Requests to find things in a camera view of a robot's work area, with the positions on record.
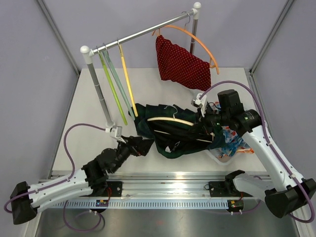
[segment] red polka dot fabric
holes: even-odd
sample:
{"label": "red polka dot fabric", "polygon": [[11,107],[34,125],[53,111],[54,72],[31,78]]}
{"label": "red polka dot fabric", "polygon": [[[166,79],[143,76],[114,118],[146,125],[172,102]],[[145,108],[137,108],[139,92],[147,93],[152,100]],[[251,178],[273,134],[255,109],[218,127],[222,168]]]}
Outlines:
{"label": "red polka dot fabric", "polygon": [[206,91],[211,87],[209,63],[172,44],[163,36],[156,39],[157,61],[162,80],[171,80],[190,89]]}

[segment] metal rod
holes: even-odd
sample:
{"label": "metal rod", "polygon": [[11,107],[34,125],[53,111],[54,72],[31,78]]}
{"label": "metal rod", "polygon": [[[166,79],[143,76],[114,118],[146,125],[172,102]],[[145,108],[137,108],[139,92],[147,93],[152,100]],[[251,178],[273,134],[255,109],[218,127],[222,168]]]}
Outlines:
{"label": "metal rod", "polygon": [[104,50],[106,50],[106,49],[113,48],[113,47],[115,47],[115,46],[118,46],[118,44],[125,43],[125,42],[127,42],[127,41],[129,41],[129,40],[132,40],[132,39],[137,38],[137,37],[139,37],[139,36],[142,36],[142,35],[144,35],[144,34],[150,33],[150,32],[152,32],[152,31],[154,31],[154,30],[157,30],[157,29],[159,29],[159,28],[162,28],[162,27],[164,27],[164,26],[166,26],[166,25],[169,25],[169,24],[172,24],[172,23],[174,23],[174,22],[180,21],[180,20],[182,20],[182,19],[184,19],[184,18],[187,18],[187,17],[189,17],[189,16],[192,16],[192,15],[194,15],[194,10],[191,9],[191,10],[188,11],[188,12],[184,12],[184,13],[182,13],[182,14],[180,14],[180,15],[178,15],[178,16],[176,16],[176,17],[170,19],[170,20],[167,20],[167,21],[165,21],[165,22],[162,22],[162,23],[160,23],[160,24],[158,24],[158,25],[149,27],[149,28],[147,28],[147,29],[145,29],[145,30],[139,31],[139,32],[134,33],[134,34],[132,34],[132,35],[130,35],[130,36],[126,36],[126,37],[121,38],[121,39],[119,39],[119,40],[116,40],[116,41],[114,41],[114,42],[112,42],[112,43],[108,43],[108,44],[105,45],[105,46],[103,45],[103,46],[97,47],[97,48],[93,49],[93,54],[97,54],[97,53],[100,53],[100,52],[102,52],[102,51],[104,51]]}
{"label": "metal rod", "polygon": [[[194,19],[193,24],[192,24],[192,35],[197,36],[197,28],[198,28],[198,19]],[[191,38],[190,54],[194,53],[195,42],[196,40],[194,38]]]}
{"label": "metal rod", "polygon": [[70,64],[72,65],[77,77],[80,76],[80,69],[77,65],[77,63],[75,62],[71,52],[69,51],[64,39],[62,38],[55,22],[54,19],[51,16],[51,13],[49,12],[44,0],[36,0],[36,2],[38,3],[40,9],[42,10],[44,16],[46,17],[48,24],[50,25],[50,27],[52,28],[57,41],[59,42],[60,46],[63,48],[64,53],[66,54],[66,57],[68,59],[68,61],[70,62]]}
{"label": "metal rod", "polygon": [[102,90],[101,90],[101,87],[100,87],[100,83],[99,83],[99,80],[97,78],[97,74],[95,73],[95,69],[94,69],[93,63],[87,64],[87,66],[88,66],[89,72],[90,72],[92,80],[93,80],[94,88],[97,91],[97,94],[98,94],[98,97],[99,97],[99,100],[100,100],[101,107],[103,109],[105,118],[107,120],[107,127],[112,127],[114,125],[114,122],[111,119],[111,115],[109,113],[108,106],[107,106],[107,104],[105,102],[105,99],[104,99],[104,96],[103,96],[103,93],[102,93]]}
{"label": "metal rod", "polygon": [[288,12],[290,11],[293,3],[295,2],[295,0],[287,0],[286,4],[284,5],[280,15],[278,16],[275,24],[273,25],[269,36],[267,37],[265,43],[263,44],[255,62],[253,63],[252,67],[250,68],[250,73],[253,75],[254,72],[256,71],[261,59],[263,58],[263,56],[265,55],[269,45],[271,44],[272,40],[274,39],[277,31],[279,30],[283,20],[285,19],[285,17],[287,16]]}

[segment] wall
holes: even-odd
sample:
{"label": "wall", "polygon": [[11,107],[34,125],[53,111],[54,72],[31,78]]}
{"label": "wall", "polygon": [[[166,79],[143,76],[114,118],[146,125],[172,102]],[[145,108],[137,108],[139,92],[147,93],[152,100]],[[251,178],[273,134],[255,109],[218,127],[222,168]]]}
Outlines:
{"label": "wall", "polygon": [[316,1],[293,5],[255,72],[275,140],[306,178],[316,180]]}
{"label": "wall", "polygon": [[[195,0],[45,0],[71,53],[86,67],[80,47],[109,43],[156,25],[193,7]],[[200,0],[197,36],[209,47],[221,67],[250,68],[286,0]],[[184,27],[187,19],[177,23]],[[190,38],[175,29],[162,34],[189,49]],[[155,38],[150,34],[124,44],[127,66],[157,67]],[[117,47],[110,49],[116,67],[121,67]],[[197,46],[196,55],[209,61]],[[98,58],[96,67],[101,67]]]}
{"label": "wall", "polygon": [[[17,183],[48,176],[76,76],[35,0],[2,0],[0,22],[3,205]],[[23,226],[1,211],[0,228],[17,237]]]}

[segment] white ball joint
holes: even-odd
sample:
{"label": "white ball joint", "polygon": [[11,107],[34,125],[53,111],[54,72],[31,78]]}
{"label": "white ball joint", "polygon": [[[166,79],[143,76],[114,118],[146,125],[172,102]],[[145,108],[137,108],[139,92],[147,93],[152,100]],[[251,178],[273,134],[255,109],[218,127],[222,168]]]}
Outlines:
{"label": "white ball joint", "polygon": [[83,55],[84,61],[86,64],[91,64],[92,63],[92,58],[90,57],[90,48],[86,45],[82,46],[80,48],[80,52]]}
{"label": "white ball joint", "polygon": [[201,8],[200,2],[197,1],[196,3],[194,3],[194,5],[193,5],[193,11],[194,11],[193,19],[198,20],[200,8]]}

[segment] yellow hanger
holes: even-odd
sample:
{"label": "yellow hanger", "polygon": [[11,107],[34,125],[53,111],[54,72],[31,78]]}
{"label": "yellow hanger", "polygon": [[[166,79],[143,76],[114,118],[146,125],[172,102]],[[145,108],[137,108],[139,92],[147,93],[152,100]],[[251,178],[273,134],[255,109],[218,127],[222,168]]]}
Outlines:
{"label": "yellow hanger", "polygon": [[186,31],[185,29],[182,29],[181,27],[173,26],[173,25],[167,25],[167,26],[164,26],[164,27],[170,27],[170,28],[178,29],[178,30],[186,33],[187,35],[191,36],[192,38],[194,38],[205,49],[207,54],[210,56],[209,67],[210,68],[216,68],[216,73],[219,74],[219,68],[218,68],[218,64],[217,64],[216,59],[214,58],[214,56],[211,53],[211,51],[208,50],[208,48],[205,46],[205,44],[201,40],[199,40],[196,36],[192,35],[190,32]]}
{"label": "yellow hanger", "polygon": [[120,52],[120,58],[122,60],[122,65],[123,65],[123,70],[124,70],[124,74],[125,74],[125,78],[126,78],[126,84],[127,84],[127,87],[128,87],[130,100],[132,101],[132,106],[133,106],[133,109],[134,109],[135,117],[138,117],[138,113],[137,113],[137,109],[136,109],[136,105],[135,105],[135,101],[134,101],[134,96],[133,96],[132,88],[130,86],[128,73],[127,73],[127,68],[126,68],[126,63],[125,63],[125,59],[124,59],[123,49],[122,49],[122,46],[120,44],[118,44],[118,47],[119,47],[119,52]]}

